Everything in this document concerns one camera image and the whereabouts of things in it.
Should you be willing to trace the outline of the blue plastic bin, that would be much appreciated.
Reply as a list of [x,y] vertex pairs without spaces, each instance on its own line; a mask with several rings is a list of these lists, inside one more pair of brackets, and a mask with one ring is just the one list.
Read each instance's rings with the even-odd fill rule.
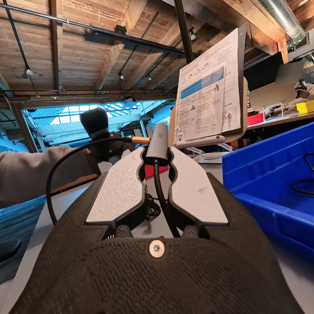
[[224,186],[267,233],[314,255],[314,124],[222,158]]

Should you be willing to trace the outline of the black vertical pole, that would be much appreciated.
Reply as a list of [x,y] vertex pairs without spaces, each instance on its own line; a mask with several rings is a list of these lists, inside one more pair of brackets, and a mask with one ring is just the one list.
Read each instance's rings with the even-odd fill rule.
[[174,4],[175,4],[175,10],[177,14],[178,23],[179,23],[184,52],[186,56],[186,62],[187,64],[190,64],[191,62],[194,61],[194,55],[193,55],[192,46],[190,43],[189,31],[187,27],[183,3],[181,0],[174,0]]

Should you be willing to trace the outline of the metal ceiling pipe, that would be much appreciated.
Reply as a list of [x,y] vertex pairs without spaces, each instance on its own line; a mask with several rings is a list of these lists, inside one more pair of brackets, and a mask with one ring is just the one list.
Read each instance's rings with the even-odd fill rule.
[[30,15],[30,16],[34,16],[34,17],[38,17],[38,18],[44,18],[44,19],[48,19],[50,21],[56,21],[56,22],[60,22],[60,23],[65,23],[71,26],[77,26],[77,27],[81,27],[84,29],[95,29],[93,26],[88,26],[82,23],[78,23],[78,22],[73,22],[67,19],[63,19],[63,18],[57,18],[51,15],[47,15],[47,14],[42,14],[42,13],[38,13],[35,11],[31,11],[31,10],[26,10],[26,9],[21,9],[15,6],[10,6],[10,5],[5,5],[5,4],[0,4],[0,7],[2,9],[5,10],[9,10],[9,11],[14,11],[14,12],[18,12],[21,14],[26,14],[26,15]]

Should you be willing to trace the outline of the person's blue clothing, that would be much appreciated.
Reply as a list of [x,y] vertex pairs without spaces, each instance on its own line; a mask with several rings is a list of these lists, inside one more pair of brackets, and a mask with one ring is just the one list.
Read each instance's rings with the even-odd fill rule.
[[15,277],[46,202],[45,195],[0,211],[1,242],[20,240],[21,247],[11,258],[0,263],[0,284]]

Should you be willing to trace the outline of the grey desk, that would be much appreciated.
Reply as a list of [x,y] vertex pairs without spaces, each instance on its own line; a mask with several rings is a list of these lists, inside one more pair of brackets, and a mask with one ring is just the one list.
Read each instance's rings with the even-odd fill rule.
[[[222,183],[221,164],[207,164],[202,167]],[[56,210],[58,218],[90,184],[86,183],[53,197],[53,204],[60,206]],[[44,204],[15,277],[1,284],[1,313],[9,313],[23,291],[52,227],[47,206]],[[142,223],[132,233],[135,237],[171,236],[163,214],[152,222]],[[266,236],[273,247],[285,280],[296,300],[304,313],[313,313],[313,257],[276,237],[269,234],[266,234]]]

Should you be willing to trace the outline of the white instruction sheet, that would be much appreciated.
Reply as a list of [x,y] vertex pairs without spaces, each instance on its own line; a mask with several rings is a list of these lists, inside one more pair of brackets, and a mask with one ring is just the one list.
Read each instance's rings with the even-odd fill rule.
[[180,70],[177,91],[189,73],[197,67],[214,68],[226,63],[226,76],[223,100],[223,127],[221,133],[237,130],[241,127],[241,105],[238,74],[238,29],[232,31],[216,45],[208,49],[190,64]]

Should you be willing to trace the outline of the silver ventilation duct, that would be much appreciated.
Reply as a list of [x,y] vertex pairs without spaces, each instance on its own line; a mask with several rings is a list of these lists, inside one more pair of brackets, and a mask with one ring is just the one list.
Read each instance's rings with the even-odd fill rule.
[[288,36],[288,50],[313,51],[314,1],[258,0]]

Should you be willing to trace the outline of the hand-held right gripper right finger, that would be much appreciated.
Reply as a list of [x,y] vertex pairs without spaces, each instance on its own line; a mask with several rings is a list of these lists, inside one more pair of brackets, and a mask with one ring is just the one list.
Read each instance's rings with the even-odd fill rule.
[[175,147],[169,153],[169,214],[176,226],[228,225],[206,171]]

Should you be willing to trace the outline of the red flat object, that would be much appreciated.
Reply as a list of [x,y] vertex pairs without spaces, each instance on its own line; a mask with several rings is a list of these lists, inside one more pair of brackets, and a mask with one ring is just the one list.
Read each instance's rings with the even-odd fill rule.
[[[152,165],[145,165],[145,178],[149,179],[154,176],[154,166]],[[169,169],[169,166],[159,166],[159,173],[166,171]]]

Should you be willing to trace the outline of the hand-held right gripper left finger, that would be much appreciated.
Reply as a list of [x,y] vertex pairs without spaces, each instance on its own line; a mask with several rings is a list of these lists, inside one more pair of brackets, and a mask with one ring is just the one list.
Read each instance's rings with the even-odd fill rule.
[[106,175],[86,218],[91,226],[126,225],[133,230],[147,217],[144,157],[140,147],[118,161]]

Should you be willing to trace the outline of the blue-headed leaflet in sleeve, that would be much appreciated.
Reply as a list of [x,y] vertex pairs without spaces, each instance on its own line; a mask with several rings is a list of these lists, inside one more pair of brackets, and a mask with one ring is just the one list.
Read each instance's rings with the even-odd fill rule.
[[226,63],[197,67],[179,88],[176,102],[174,145],[216,136],[223,127]]

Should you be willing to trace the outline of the black ceiling track rail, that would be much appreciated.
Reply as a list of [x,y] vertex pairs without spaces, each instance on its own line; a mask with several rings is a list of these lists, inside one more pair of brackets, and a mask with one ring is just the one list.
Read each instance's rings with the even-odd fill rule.
[[178,49],[169,45],[160,44],[157,42],[152,42],[148,40],[144,40],[141,38],[129,36],[126,34],[115,33],[109,30],[101,30],[101,29],[91,29],[86,30],[84,37],[87,41],[97,42],[101,44],[110,44],[115,41],[122,43],[125,45],[127,49],[136,48],[141,51],[145,50],[156,50],[157,52],[168,52],[171,54],[176,54],[180,56],[186,56],[185,51],[182,49]]

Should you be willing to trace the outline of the wooden table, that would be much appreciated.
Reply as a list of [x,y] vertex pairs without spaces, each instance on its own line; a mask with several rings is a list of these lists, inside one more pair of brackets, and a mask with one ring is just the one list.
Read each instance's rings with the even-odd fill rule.
[[295,115],[295,116],[284,115],[283,117],[268,118],[261,123],[248,126],[247,130],[270,127],[270,126],[274,126],[274,125],[290,123],[290,122],[300,121],[300,120],[304,120],[304,119],[311,119],[313,117],[314,117],[314,112],[303,113],[303,114],[299,114],[299,115]]

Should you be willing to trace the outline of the wooden document stand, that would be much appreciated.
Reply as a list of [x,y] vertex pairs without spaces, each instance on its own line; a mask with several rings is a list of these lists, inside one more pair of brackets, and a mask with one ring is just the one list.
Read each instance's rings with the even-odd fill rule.
[[237,139],[239,139],[247,128],[247,80],[244,77],[244,53],[245,53],[245,42],[246,42],[246,34],[248,30],[248,25],[245,23],[238,29],[238,74],[239,74],[239,92],[240,92],[240,105],[241,105],[241,127],[237,130],[228,131],[221,133],[219,138],[216,136],[209,137],[206,139],[198,140],[195,142],[187,142],[180,144],[178,146],[174,145],[174,133],[175,133],[175,115],[176,115],[176,106],[175,106],[175,115],[171,115],[170,119],[170,128],[169,128],[169,139],[168,145],[170,147],[175,147],[177,149],[182,148],[193,148],[200,146],[207,146],[213,144],[223,144],[223,143],[231,143]]

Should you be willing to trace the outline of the grey USB hub with cable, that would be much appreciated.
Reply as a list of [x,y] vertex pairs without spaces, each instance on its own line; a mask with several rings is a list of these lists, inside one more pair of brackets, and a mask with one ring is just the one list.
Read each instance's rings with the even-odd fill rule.
[[167,202],[163,194],[160,181],[159,167],[168,166],[168,126],[156,124],[155,129],[147,148],[145,163],[154,167],[154,183],[161,209],[167,225],[174,238],[179,238],[177,227],[170,221],[167,211]]

